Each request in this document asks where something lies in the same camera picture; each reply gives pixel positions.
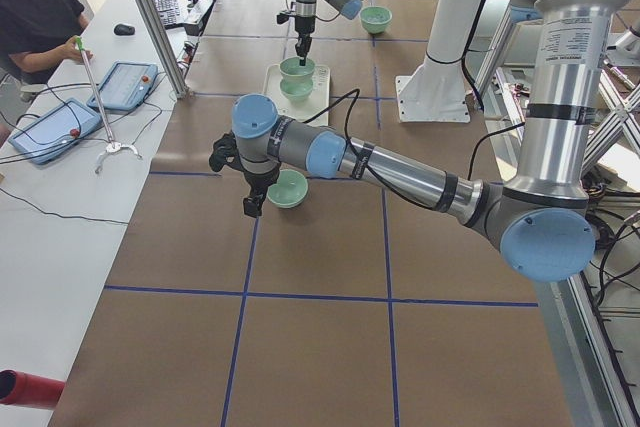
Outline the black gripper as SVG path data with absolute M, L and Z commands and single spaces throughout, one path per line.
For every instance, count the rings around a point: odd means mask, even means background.
M 224 167 L 229 167 L 243 174 L 250 187 L 249 194 L 243 198 L 243 211 L 249 217 L 262 215 L 262 206 L 267 198 L 268 189 L 277 182 L 280 166 L 279 162 L 267 160 L 267 166 L 260 172 L 249 170 L 243 164 L 232 132 L 225 133 L 213 143 L 213 151 L 209 157 L 209 167 L 213 172 L 218 173 Z
M 305 66 L 311 48 L 312 34 L 315 32 L 316 17 L 314 15 L 304 16 L 297 14 L 293 10 L 283 10 L 276 14 L 276 23 L 278 25 L 284 24 L 290 19 L 294 20 L 295 32 L 298 34 L 295 50 L 299 65 Z

